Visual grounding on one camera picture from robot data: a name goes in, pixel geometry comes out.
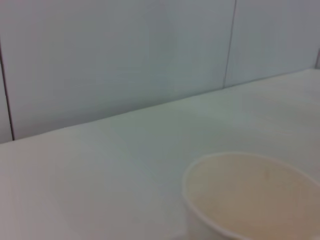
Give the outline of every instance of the vertical seam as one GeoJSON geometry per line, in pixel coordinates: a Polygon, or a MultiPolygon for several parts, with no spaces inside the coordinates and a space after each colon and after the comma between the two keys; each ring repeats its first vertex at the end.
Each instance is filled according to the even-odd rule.
{"type": "Polygon", "coordinates": [[[315,69],[319,69],[320,68],[320,49],[318,50],[318,56],[316,58],[316,62],[315,62],[315,69]]]}
{"type": "Polygon", "coordinates": [[[13,126],[13,122],[12,122],[11,108],[10,108],[10,104],[9,104],[9,95],[8,95],[8,89],[7,89],[4,59],[3,59],[3,55],[2,55],[2,49],[1,49],[1,41],[0,41],[0,65],[1,65],[2,78],[3,78],[4,94],[5,94],[5,98],[6,98],[6,106],[7,106],[7,110],[8,110],[8,116],[9,116],[11,136],[12,136],[12,140],[14,141],[15,140],[15,132],[14,132],[14,126],[13,126]]]}
{"type": "Polygon", "coordinates": [[[231,23],[230,41],[229,41],[228,55],[227,55],[227,58],[226,58],[226,66],[225,66],[225,72],[224,72],[224,79],[223,79],[222,89],[226,88],[227,73],[228,73],[229,60],[230,60],[229,58],[230,58],[230,52],[231,52],[231,44],[232,44],[232,38],[233,38],[233,34],[234,34],[234,25],[235,25],[236,9],[237,9],[237,0],[234,0],[234,8],[233,8],[232,23],[231,23]]]}

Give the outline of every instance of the countertop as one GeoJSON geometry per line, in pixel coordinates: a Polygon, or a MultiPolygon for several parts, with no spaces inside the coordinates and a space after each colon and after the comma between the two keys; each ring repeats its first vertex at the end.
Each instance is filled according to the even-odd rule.
{"type": "Polygon", "coordinates": [[[229,151],[320,181],[320,70],[0,145],[0,239],[181,240],[183,172],[229,151]]]}

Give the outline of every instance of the table surface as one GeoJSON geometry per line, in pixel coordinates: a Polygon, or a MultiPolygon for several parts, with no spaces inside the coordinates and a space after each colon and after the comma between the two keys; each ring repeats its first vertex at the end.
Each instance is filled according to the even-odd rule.
{"type": "Polygon", "coordinates": [[[0,145],[0,238],[180,240],[184,170],[229,151],[279,158],[320,181],[320,70],[0,145]]]}

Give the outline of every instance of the paper cup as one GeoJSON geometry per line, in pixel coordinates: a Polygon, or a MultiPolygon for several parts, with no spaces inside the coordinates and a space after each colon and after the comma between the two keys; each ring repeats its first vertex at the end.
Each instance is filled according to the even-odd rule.
{"type": "Polygon", "coordinates": [[[209,155],[183,177],[190,240],[319,240],[320,185],[277,160],[209,155]]]}

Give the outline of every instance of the cup rim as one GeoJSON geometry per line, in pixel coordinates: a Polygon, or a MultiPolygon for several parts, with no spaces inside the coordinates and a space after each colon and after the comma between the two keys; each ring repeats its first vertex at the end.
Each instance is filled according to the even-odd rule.
{"type": "Polygon", "coordinates": [[[222,226],[219,226],[217,223],[215,223],[214,221],[209,219],[209,217],[205,216],[200,210],[198,210],[198,208],[192,203],[192,201],[187,196],[187,178],[190,175],[191,170],[194,169],[194,167],[196,167],[200,163],[207,161],[208,158],[218,157],[218,156],[226,156],[226,155],[242,155],[242,156],[251,156],[251,157],[265,159],[266,161],[273,162],[274,164],[280,165],[282,167],[285,167],[293,172],[296,172],[296,173],[302,175],[304,178],[307,178],[309,181],[311,181],[313,184],[317,185],[320,188],[320,183],[317,182],[316,180],[314,180],[313,178],[311,178],[305,172],[299,170],[298,168],[296,168],[288,163],[282,162],[282,161],[280,161],[276,158],[273,158],[273,157],[259,155],[259,154],[255,154],[255,153],[240,152],[240,151],[219,152],[219,153],[214,153],[214,154],[207,154],[207,155],[200,157],[198,160],[191,163],[183,174],[182,198],[183,198],[183,201],[186,204],[187,208],[189,210],[191,210],[191,212],[193,214],[195,214],[195,216],[201,222],[203,222],[207,227],[211,228],[212,230],[215,230],[218,234],[220,234],[224,237],[235,239],[235,240],[252,240],[248,237],[242,236],[241,234],[232,232],[231,230],[228,230],[222,226]]]}

